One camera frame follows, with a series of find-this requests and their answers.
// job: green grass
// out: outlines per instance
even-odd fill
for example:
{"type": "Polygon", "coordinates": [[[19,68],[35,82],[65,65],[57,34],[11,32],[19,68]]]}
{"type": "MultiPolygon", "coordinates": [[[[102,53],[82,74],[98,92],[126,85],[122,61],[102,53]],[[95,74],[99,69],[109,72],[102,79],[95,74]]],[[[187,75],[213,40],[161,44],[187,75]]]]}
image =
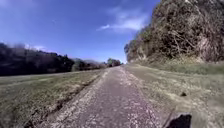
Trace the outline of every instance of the green grass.
{"type": "Polygon", "coordinates": [[[186,74],[224,74],[224,63],[198,63],[194,60],[167,60],[165,62],[145,63],[140,62],[143,66],[148,66],[160,70],[179,72],[186,74]]]}
{"type": "Polygon", "coordinates": [[[101,72],[0,77],[0,127],[35,125],[101,72]]]}

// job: dirt path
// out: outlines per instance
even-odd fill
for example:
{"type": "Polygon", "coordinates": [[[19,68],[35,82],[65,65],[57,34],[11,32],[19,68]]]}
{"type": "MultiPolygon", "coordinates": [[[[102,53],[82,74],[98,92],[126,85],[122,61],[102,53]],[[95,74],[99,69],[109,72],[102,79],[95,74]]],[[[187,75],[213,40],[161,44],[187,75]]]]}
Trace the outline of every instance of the dirt path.
{"type": "Polygon", "coordinates": [[[152,106],[136,87],[139,82],[122,67],[108,69],[98,82],[50,116],[40,127],[160,127],[152,106]]]}

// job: tree line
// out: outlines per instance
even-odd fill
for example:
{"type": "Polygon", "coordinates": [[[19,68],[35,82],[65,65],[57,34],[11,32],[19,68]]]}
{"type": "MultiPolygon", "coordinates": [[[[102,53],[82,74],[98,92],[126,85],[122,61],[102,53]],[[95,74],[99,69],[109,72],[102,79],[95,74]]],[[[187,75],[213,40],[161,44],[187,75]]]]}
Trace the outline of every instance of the tree line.
{"type": "Polygon", "coordinates": [[[67,55],[0,43],[0,76],[61,73],[119,66],[119,60],[108,63],[71,59],[67,55]]]}

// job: bush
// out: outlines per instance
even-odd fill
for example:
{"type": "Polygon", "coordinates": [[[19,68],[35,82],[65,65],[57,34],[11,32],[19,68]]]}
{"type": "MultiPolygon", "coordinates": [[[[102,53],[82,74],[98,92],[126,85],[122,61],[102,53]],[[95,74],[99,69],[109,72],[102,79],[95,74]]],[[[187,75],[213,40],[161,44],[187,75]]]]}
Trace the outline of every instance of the bush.
{"type": "Polygon", "coordinates": [[[129,62],[181,56],[224,60],[224,2],[220,0],[162,0],[150,25],[128,45],[129,62]]]}

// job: dry grass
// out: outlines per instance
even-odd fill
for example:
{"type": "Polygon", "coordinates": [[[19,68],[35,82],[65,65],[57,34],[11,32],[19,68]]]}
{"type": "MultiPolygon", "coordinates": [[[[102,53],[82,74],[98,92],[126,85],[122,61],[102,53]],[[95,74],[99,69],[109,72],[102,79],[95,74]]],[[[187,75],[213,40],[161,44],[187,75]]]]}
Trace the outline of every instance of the dry grass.
{"type": "Polygon", "coordinates": [[[100,73],[0,77],[0,127],[24,127],[41,122],[100,73]]]}
{"type": "Polygon", "coordinates": [[[192,115],[192,128],[224,127],[224,75],[174,73],[136,65],[126,68],[143,80],[138,86],[163,122],[174,110],[171,118],[192,115]]]}

